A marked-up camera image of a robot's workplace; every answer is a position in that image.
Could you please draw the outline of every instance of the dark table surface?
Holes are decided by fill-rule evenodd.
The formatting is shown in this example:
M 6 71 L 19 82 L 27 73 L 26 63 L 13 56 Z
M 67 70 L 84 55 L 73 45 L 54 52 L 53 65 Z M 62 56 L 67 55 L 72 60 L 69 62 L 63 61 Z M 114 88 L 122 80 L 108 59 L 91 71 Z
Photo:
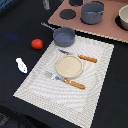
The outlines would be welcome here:
M 52 128 L 80 128 L 13 97 L 52 42 L 53 31 L 42 29 L 40 23 L 48 23 L 61 3 L 60 0 L 50 0 L 50 10 L 45 10 L 42 0 L 14 0 L 0 11 L 0 105 L 31 116 Z M 75 32 L 78 36 L 114 45 L 91 128 L 128 128 L 128 44 Z M 33 39 L 42 39 L 43 49 L 33 49 Z M 18 57 L 28 66 L 27 74 L 17 69 L 15 60 Z

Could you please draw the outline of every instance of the tomato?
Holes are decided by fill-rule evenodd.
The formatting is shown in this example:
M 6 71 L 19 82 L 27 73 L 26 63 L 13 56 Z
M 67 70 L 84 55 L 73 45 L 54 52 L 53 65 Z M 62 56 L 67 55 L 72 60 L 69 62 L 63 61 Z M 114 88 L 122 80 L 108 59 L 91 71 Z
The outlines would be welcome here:
M 42 49 L 43 48 L 43 41 L 41 39 L 35 39 L 31 43 L 34 49 Z

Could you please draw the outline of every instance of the knife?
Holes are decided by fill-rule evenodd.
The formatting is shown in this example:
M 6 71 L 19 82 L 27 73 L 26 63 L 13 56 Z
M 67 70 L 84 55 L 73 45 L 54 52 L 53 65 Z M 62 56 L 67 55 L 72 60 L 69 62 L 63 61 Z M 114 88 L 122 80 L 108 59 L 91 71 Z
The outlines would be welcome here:
M 64 54 L 67 54 L 67 55 L 73 55 L 73 53 L 70 53 L 70 52 L 67 52 L 67 51 L 64 51 L 64 50 L 61 50 L 61 49 L 58 49 L 58 51 L 60 51 L 60 52 L 62 52 Z M 91 61 L 91 62 L 94 62 L 94 63 L 97 62 L 97 59 L 95 59 L 95 58 L 91 58 L 91 57 L 87 57 L 87 56 L 83 56 L 83 55 L 78 55 L 78 57 L 80 59 Z

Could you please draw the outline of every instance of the wooden handle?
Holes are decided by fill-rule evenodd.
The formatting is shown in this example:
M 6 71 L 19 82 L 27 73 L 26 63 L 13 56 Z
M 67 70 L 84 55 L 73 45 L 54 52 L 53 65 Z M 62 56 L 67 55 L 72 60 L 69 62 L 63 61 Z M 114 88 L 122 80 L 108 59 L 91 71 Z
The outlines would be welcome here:
M 68 80 L 68 79 L 64 79 L 64 82 L 67 83 L 67 84 L 70 84 L 72 86 L 75 86 L 77 88 L 80 88 L 80 89 L 85 89 L 85 86 L 82 85 L 82 84 L 79 84 L 79 83 L 76 83 L 76 82 L 73 82 L 71 80 Z
M 91 62 L 94 62 L 94 63 L 97 62 L 97 59 L 90 58 L 90 57 L 87 57 L 87 56 L 78 55 L 78 57 L 79 57 L 80 59 L 88 60 L 88 61 L 91 61 Z

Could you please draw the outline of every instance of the striped placemat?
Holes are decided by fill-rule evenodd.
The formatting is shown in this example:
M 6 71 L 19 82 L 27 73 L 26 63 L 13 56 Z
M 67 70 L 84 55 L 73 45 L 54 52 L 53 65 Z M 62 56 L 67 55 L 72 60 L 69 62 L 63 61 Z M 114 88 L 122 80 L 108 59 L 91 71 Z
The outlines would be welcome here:
M 98 60 L 97 63 L 82 60 L 82 74 L 72 79 L 84 84 L 86 89 L 45 77 L 45 71 L 58 75 L 55 64 L 64 56 L 58 48 Z M 75 36 L 75 43 L 66 48 L 58 47 L 52 41 L 14 96 L 82 128 L 90 128 L 113 48 L 112 44 L 80 36 Z

